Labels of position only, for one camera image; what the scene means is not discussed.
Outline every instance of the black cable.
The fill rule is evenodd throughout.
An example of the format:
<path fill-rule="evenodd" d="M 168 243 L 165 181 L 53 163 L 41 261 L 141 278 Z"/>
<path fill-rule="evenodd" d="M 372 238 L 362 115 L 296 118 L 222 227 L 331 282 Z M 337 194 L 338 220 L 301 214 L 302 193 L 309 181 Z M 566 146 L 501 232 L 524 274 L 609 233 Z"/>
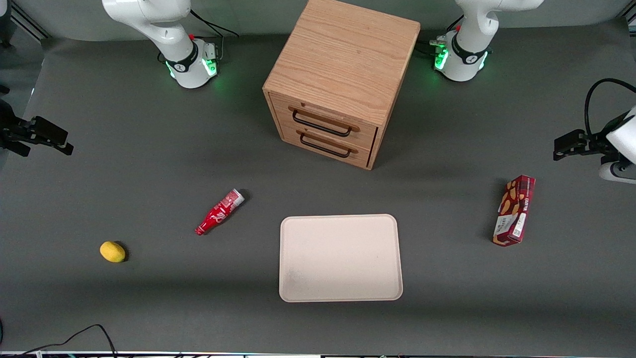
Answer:
<path fill-rule="evenodd" d="M 30 353 L 37 352 L 38 350 L 46 349 L 46 348 L 49 348 L 49 347 L 59 347 L 59 346 L 65 345 L 66 343 L 69 343 L 73 338 L 75 338 L 78 334 L 83 333 L 83 332 L 85 332 L 85 331 L 87 331 L 87 330 L 89 330 L 89 329 L 91 329 L 93 327 L 99 327 L 99 329 L 101 329 L 102 332 L 104 332 L 104 336 L 106 336 L 106 339 L 108 340 L 108 345 L 110 346 L 111 352 L 113 353 L 113 358 L 117 358 L 117 354 L 115 353 L 116 349 L 115 349 L 115 346 L 113 345 L 113 341 L 111 340 L 111 337 L 108 335 L 108 333 L 104 329 L 104 326 L 102 326 L 101 324 L 92 324 L 92 325 L 82 329 L 81 331 L 75 333 L 74 335 L 70 336 L 63 343 L 52 343 L 52 344 L 49 344 L 49 345 L 43 345 L 42 347 L 30 349 L 30 350 L 28 350 L 28 351 L 26 351 L 26 352 L 24 352 L 22 354 L 14 355 L 13 357 L 23 357 L 23 356 L 29 355 Z"/>
<path fill-rule="evenodd" d="M 630 8 L 629 8 L 629 9 L 627 9 L 627 11 L 625 11 L 625 12 L 623 13 L 623 16 L 627 15 L 627 14 L 628 14 L 628 13 L 629 13 L 632 9 L 634 9 L 634 6 L 636 6 L 636 4 L 632 4 L 632 5 L 630 6 Z"/>
<path fill-rule="evenodd" d="M 219 29 L 221 29 L 221 30 L 225 30 L 225 31 L 227 31 L 227 32 L 231 32 L 232 34 L 236 35 L 236 37 L 240 37 L 240 36 L 239 36 L 239 34 L 235 33 L 235 32 L 234 32 L 234 31 L 232 31 L 232 30 L 228 30 L 228 29 L 226 29 L 226 28 L 225 28 L 225 27 L 223 27 L 223 26 L 219 26 L 219 25 L 217 25 L 217 24 L 215 24 L 215 23 L 213 23 L 213 22 L 209 22 L 208 20 L 205 20 L 204 18 L 202 18 L 201 16 L 199 16 L 197 13 L 195 13 L 195 11 L 194 11 L 194 10 L 190 10 L 190 13 L 191 13 L 194 17 L 196 17 L 197 19 L 199 19 L 199 20 L 201 20 L 201 21 L 205 22 L 205 23 L 206 23 L 206 24 L 208 24 L 208 25 L 211 25 L 211 26 L 214 26 L 214 27 L 218 27 L 218 28 L 219 28 Z"/>
<path fill-rule="evenodd" d="M 464 18 L 464 16 L 463 16 L 463 15 L 462 15 L 462 16 L 460 16 L 457 20 L 455 20 L 455 22 L 454 22 L 454 23 L 450 24 L 450 25 L 446 28 L 446 31 L 450 31 L 450 29 L 452 29 L 452 28 L 453 28 L 453 26 L 457 25 L 457 23 L 458 23 L 460 20 L 462 20 L 463 18 Z"/>
<path fill-rule="evenodd" d="M 432 52 L 426 52 L 426 51 L 420 50 L 420 49 L 419 49 L 419 48 L 417 48 L 417 47 L 413 47 L 413 49 L 414 49 L 415 51 L 419 52 L 420 54 L 424 54 L 424 55 L 431 55 L 431 56 L 435 57 L 435 54 L 434 54 L 434 53 L 432 53 Z"/>
<path fill-rule="evenodd" d="M 625 81 L 621 81 L 621 80 L 617 80 L 615 78 L 603 78 L 602 80 L 598 80 L 596 83 L 594 83 L 592 85 L 592 87 L 590 87 L 590 90 L 588 91 L 588 95 L 585 97 L 585 107 L 584 107 L 584 121 L 585 121 L 585 131 L 587 132 L 588 135 L 588 139 L 590 140 L 590 144 L 595 148 L 595 149 L 599 149 L 603 154 L 607 154 L 604 152 L 603 148 L 600 148 L 596 138 L 594 137 L 594 135 L 592 135 L 592 130 L 590 128 L 590 99 L 592 98 L 592 94 L 594 93 L 594 90 L 601 84 L 601 83 L 605 83 L 605 82 L 612 82 L 615 83 L 617 85 L 621 85 L 623 87 L 625 87 L 626 89 L 636 93 L 636 87 L 634 87 L 633 85 L 630 85 L 629 83 L 625 82 Z"/>

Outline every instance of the plastic tray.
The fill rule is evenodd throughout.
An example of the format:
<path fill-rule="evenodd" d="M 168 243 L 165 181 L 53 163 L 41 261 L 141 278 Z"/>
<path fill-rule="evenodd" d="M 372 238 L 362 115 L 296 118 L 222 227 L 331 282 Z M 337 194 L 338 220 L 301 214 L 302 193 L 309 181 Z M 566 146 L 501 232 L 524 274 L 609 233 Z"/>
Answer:
<path fill-rule="evenodd" d="M 398 224 L 388 214 L 288 217 L 280 225 L 279 294 L 287 302 L 402 296 Z"/>

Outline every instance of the lemon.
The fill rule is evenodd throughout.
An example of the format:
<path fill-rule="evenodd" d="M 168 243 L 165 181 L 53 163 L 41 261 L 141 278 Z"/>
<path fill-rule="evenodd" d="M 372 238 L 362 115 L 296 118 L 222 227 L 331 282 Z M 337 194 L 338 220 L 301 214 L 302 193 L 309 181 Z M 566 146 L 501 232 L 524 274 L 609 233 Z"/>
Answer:
<path fill-rule="evenodd" d="M 121 262 L 126 258 L 126 251 L 123 247 L 112 241 L 105 241 L 99 247 L 99 253 L 110 262 Z"/>

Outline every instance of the product label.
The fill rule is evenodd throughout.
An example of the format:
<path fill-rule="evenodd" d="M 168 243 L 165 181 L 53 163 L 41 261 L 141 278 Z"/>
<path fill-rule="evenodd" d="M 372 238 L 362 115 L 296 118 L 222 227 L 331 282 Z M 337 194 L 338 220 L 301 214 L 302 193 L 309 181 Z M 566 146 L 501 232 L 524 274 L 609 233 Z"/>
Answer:
<path fill-rule="evenodd" d="M 515 235 L 518 238 L 521 237 L 524 224 L 525 224 L 525 213 L 522 213 L 521 215 L 519 215 L 519 221 L 517 222 L 517 225 L 515 225 L 515 231 L 513 232 L 513 235 Z"/>
<path fill-rule="evenodd" d="M 513 225 L 513 222 L 515 222 L 516 217 L 517 217 L 517 214 L 503 215 L 503 216 L 497 217 L 497 225 L 495 226 L 494 236 L 507 233 L 508 230 L 510 230 L 510 227 Z"/>

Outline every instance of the black metal handle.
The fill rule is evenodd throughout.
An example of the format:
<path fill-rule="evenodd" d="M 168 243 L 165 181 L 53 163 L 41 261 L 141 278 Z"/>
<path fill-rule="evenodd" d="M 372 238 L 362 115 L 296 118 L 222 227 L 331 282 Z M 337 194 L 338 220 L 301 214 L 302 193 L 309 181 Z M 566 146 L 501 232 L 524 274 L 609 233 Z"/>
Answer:
<path fill-rule="evenodd" d="M 349 129 L 347 129 L 346 132 L 342 133 L 342 132 L 338 132 L 338 131 L 334 131 L 333 129 L 327 128 L 327 127 L 323 127 L 321 125 L 318 124 L 313 124 L 311 122 L 307 122 L 306 120 L 302 120 L 299 118 L 296 118 L 296 115 L 298 114 L 298 110 L 294 110 L 294 113 L 291 114 L 292 118 L 294 118 L 294 122 L 296 123 L 300 123 L 300 124 L 304 124 L 308 127 L 311 128 L 316 128 L 316 129 L 320 129 L 321 131 L 327 132 L 329 134 L 333 134 L 335 136 L 339 136 L 339 137 L 346 137 L 351 133 L 351 127 L 349 127 Z"/>
<path fill-rule="evenodd" d="M 315 144 L 313 144 L 313 143 L 309 143 L 309 142 L 307 142 L 307 141 L 304 141 L 304 140 L 303 140 L 303 138 L 304 138 L 304 137 L 305 137 L 305 133 L 301 133 L 301 134 L 300 134 L 300 143 L 303 143 L 304 145 L 306 145 L 306 146 L 308 146 L 308 147 L 312 147 L 312 148 L 314 148 L 314 149 L 322 150 L 323 152 L 326 152 L 326 153 L 329 153 L 329 154 L 331 154 L 331 155 L 335 155 L 335 156 L 337 156 L 337 157 L 341 157 L 341 158 L 346 158 L 346 157 L 348 157 L 348 156 L 349 156 L 349 154 L 351 154 L 351 149 L 348 149 L 346 154 L 342 154 L 342 153 L 334 152 L 334 151 L 333 151 L 333 150 L 331 150 L 331 149 L 323 148 L 323 147 L 321 147 L 321 146 L 319 146 L 319 145 L 315 145 Z"/>

